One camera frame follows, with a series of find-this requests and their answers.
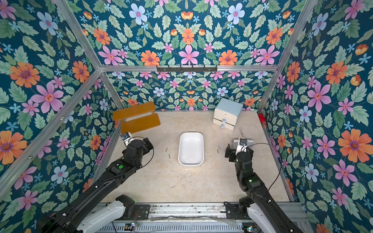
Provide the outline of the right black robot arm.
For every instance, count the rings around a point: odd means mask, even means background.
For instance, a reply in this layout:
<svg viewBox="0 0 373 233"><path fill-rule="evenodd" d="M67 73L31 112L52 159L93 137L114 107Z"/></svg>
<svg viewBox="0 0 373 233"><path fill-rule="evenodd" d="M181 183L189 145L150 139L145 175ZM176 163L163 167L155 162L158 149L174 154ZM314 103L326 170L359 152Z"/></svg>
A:
<svg viewBox="0 0 373 233"><path fill-rule="evenodd" d="M240 214L253 220L263 233L300 233L301 229L280 208L265 183L254 172L254 145L252 140L238 138L225 150L225 157L235 164L240 188L247 195L239 200Z"/></svg>

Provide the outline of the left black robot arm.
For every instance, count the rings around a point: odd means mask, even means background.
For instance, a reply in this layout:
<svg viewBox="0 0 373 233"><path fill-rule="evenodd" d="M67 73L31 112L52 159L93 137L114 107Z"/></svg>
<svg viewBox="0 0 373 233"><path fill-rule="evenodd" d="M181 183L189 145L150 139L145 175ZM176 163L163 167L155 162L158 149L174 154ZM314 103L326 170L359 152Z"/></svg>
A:
<svg viewBox="0 0 373 233"><path fill-rule="evenodd" d="M37 223L38 233L82 233L78 226L110 192L141 169L142 158L153 150L148 138L135 137L124 150L123 156L112 162L86 192L62 210L43 216Z"/></svg>

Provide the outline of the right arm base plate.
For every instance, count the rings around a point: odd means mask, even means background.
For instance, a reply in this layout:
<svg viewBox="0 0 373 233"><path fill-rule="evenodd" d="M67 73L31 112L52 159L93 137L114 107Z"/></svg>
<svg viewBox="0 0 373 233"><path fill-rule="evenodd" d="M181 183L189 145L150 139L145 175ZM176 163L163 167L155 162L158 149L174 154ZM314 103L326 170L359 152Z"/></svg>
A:
<svg viewBox="0 0 373 233"><path fill-rule="evenodd" d="M248 219L248 217L240 211L238 204L224 202L224 206L226 210L227 219L234 219L234 220Z"/></svg>

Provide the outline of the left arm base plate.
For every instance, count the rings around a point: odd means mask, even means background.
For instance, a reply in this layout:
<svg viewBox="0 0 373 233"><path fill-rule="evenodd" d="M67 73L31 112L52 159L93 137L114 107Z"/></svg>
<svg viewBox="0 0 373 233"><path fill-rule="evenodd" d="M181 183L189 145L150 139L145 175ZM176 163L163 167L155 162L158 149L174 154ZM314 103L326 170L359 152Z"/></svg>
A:
<svg viewBox="0 0 373 233"><path fill-rule="evenodd" d="M118 220L147 220L150 213L150 205L148 204L134 204L125 209L122 217Z"/></svg>

